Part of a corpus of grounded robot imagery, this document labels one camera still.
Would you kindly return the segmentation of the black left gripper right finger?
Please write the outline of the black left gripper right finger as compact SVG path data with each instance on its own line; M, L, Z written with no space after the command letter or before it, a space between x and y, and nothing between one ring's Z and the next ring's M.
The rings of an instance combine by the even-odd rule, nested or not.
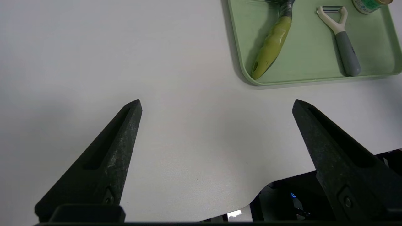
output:
M316 177L337 220L401 221L401 176L316 107L292 108Z

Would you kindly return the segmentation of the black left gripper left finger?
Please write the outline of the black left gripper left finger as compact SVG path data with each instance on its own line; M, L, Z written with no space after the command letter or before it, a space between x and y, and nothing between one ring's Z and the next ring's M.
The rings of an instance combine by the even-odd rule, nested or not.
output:
M142 117L126 104L35 205L39 222L124 222L122 192Z

